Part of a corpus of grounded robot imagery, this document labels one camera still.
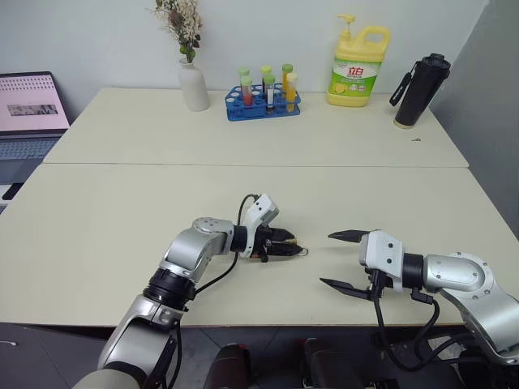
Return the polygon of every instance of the bottle label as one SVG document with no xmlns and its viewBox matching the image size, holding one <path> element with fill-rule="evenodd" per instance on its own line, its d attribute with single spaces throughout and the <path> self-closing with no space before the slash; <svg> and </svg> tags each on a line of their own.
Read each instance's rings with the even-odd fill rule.
<svg viewBox="0 0 519 389">
<path fill-rule="evenodd" d="M 382 62 L 355 62 L 335 58 L 328 91 L 338 96 L 369 96 Z"/>
</svg>

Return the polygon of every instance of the black bottle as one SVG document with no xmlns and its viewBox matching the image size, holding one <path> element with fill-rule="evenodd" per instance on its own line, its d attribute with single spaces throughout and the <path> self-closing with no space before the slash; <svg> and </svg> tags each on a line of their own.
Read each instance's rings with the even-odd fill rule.
<svg viewBox="0 0 519 389">
<path fill-rule="evenodd" d="M 410 128 L 416 124 L 441 83 L 448 77 L 450 67 L 451 64 L 445 61 L 441 54 L 433 53 L 429 57 L 424 57 L 422 61 L 416 61 L 413 69 L 404 76 L 397 90 L 389 99 L 391 105 L 396 105 L 409 84 L 409 89 L 394 120 L 397 126 Z"/>
</svg>

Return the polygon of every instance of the test tube rack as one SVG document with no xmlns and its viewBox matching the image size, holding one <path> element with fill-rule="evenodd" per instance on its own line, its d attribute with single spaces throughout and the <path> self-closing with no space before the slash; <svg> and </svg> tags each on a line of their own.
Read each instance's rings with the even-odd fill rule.
<svg viewBox="0 0 519 389">
<path fill-rule="evenodd" d="M 287 103 L 285 94 L 282 91 L 281 83 L 274 84 L 274 104 L 272 112 L 267 111 L 267 102 L 262 96 L 262 86 L 252 85 L 252 105 L 244 105 L 242 99 L 242 89 L 238 85 L 232 88 L 227 96 L 225 96 L 225 105 L 227 106 L 227 118 L 231 122 L 239 120 L 279 118 L 282 116 L 295 116 L 301 113 L 298 104 L 301 97 L 296 92 L 295 101 Z M 286 106 L 294 104 L 292 112 L 287 111 Z"/>
</svg>

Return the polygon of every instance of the bottle strap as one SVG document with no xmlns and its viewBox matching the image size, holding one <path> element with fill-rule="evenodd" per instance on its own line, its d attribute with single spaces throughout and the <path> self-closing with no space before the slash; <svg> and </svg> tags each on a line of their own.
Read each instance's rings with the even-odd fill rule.
<svg viewBox="0 0 519 389">
<path fill-rule="evenodd" d="M 413 65 L 413 68 L 408 73 L 405 73 L 404 78 L 400 82 L 400 85 L 398 85 L 397 90 L 392 94 L 391 98 L 389 99 L 389 103 L 394 107 L 398 104 L 398 101 L 402 98 L 404 95 L 405 90 L 407 89 L 407 86 L 411 82 L 411 79 L 413 78 L 413 75 L 411 74 L 414 71 L 414 68 L 416 67 L 416 64 L 418 62 L 415 62 Z"/>
</svg>

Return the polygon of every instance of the white vase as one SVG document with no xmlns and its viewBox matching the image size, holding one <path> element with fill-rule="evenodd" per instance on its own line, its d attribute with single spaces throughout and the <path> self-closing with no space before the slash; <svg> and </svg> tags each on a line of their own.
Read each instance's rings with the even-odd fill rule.
<svg viewBox="0 0 519 389">
<path fill-rule="evenodd" d="M 185 58 L 180 60 L 178 82 L 187 108 L 191 111 L 203 111 L 209 108 L 208 89 L 205 86 L 204 75 L 198 67 L 189 63 Z"/>
</svg>

